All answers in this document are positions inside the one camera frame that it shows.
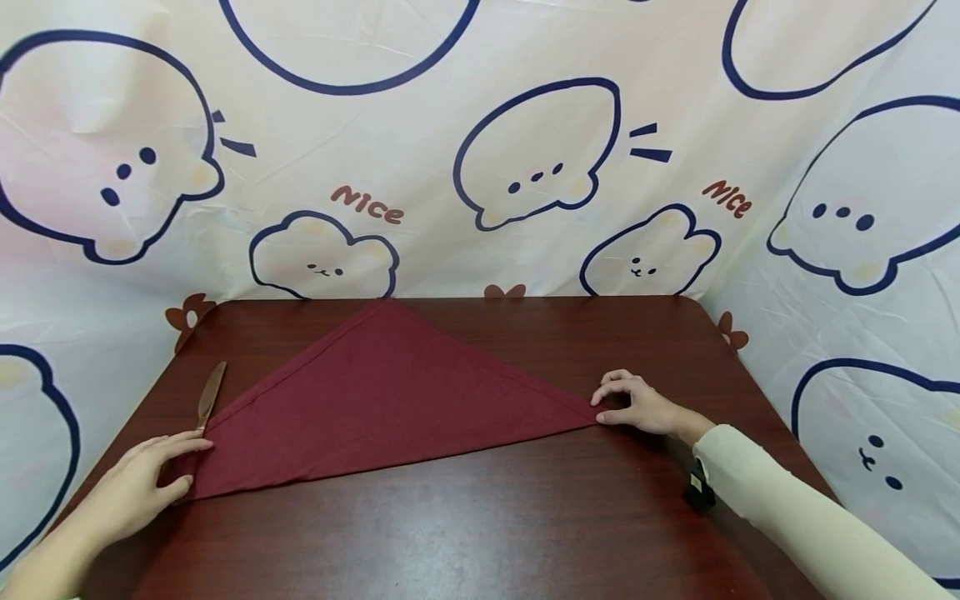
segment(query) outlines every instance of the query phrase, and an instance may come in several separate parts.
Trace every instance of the finger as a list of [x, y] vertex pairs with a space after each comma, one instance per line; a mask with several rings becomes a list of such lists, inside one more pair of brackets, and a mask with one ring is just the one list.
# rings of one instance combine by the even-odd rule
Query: finger
[[603, 379], [600, 380], [600, 385], [610, 383], [611, 381], [616, 381], [617, 379], [632, 379], [633, 377], [634, 374], [626, 369], [617, 369], [616, 371], [611, 371], [605, 374]]
[[605, 425], [633, 425], [635, 419], [630, 414], [630, 409], [618, 411], [606, 411], [597, 415], [597, 422]]
[[179, 440], [176, 442], [167, 442], [165, 444], [157, 444], [150, 449], [151, 454], [155, 457], [157, 462], [157, 467], [166, 463], [167, 461], [177, 458], [183, 454], [189, 454], [190, 452], [199, 452], [201, 450], [209, 450], [213, 447], [213, 442], [210, 440], [205, 440], [204, 438], [199, 438], [195, 440]]
[[602, 400], [604, 396], [609, 396], [615, 392], [629, 392], [629, 383], [630, 379], [616, 379], [614, 381], [605, 383], [593, 393], [593, 397], [590, 398], [590, 406], [596, 406], [600, 403], [600, 400]]
[[159, 488], [156, 491], [156, 495], [159, 502], [163, 505], [162, 508], [167, 508], [177, 500], [186, 496], [186, 493], [190, 491], [190, 486], [192, 485], [193, 475], [183, 475], [182, 477], [178, 477], [169, 486]]
[[115, 468], [120, 468], [124, 466], [126, 463], [128, 463], [134, 456], [136, 456], [140, 452], [146, 450], [152, 445], [156, 445], [156, 444], [159, 444], [160, 442], [163, 442], [168, 437], [169, 436], [157, 436], [155, 438], [151, 438], [145, 442], [141, 442], [140, 444], [135, 445], [131, 449], [124, 452], [124, 455], [120, 457], [119, 461], [117, 461]]
[[178, 434], [169, 436], [163, 444], [175, 444], [181, 440], [196, 440], [204, 436], [202, 429], [191, 429], [190, 431], [181, 431]]

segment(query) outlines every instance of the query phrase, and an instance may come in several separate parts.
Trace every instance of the hand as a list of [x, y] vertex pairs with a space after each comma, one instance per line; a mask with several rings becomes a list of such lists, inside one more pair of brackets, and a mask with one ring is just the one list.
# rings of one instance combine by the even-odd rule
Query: hand
[[158, 488], [156, 479], [167, 461], [213, 447], [203, 434], [199, 429], [185, 431], [134, 446], [107, 471], [62, 527], [100, 547], [140, 531], [189, 492], [192, 475], [183, 475], [165, 488]]
[[678, 437], [690, 446], [715, 426], [703, 415], [661, 396], [642, 377], [624, 369], [603, 376], [590, 406], [596, 406], [604, 396], [615, 392], [630, 394], [630, 407], [597, 415], [597, 421], [605, 425], [632, 425], [647, 433]]

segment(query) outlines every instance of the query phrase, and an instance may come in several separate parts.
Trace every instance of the sleeve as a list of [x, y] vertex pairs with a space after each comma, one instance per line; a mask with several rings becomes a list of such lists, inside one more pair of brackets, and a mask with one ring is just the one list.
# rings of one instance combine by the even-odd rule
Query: sleeve
[[708, 484], [827, 598], [955, 600], [893, 545], [729, 425], [693, 447]]

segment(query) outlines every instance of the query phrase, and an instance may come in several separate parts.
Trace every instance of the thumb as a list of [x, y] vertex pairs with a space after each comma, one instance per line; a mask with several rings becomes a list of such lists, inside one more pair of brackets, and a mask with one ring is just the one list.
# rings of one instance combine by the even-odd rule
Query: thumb
[[186, 496], [186, 493], [190, 491], [190, 486], [192, 485], [193, 475], [183, 475], [182, 477], [178, 477], [177, 480], [169, 486], [157, 490], [163, 507], [166, 508]]
[[597, 415], [597, 422], [605, 425], [633, 425], [635, 419], [630, 415], [630, 409], [606, 411]]

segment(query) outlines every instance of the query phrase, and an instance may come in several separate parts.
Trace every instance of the table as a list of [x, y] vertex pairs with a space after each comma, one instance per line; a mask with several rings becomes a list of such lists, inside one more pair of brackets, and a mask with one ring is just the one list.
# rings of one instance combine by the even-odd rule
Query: table
[[[584, 398], [605, 371], [640, 373], [665, 396], [735, 425], [828, 492], [693, 300], [401, 301], [451, 336]], [[250, 300], [217, 307], [78, 498], [128, 447], [195, 426], [200, 391], [219, 361], [229, 362], [222, 410], [364, 304]], [[819, 597], [729, 508], [697, 516], [687, 507], [681, 490], [689, 463], [678, 442], [595, 426], [189, 503], [111, 547], [84, 598]]]

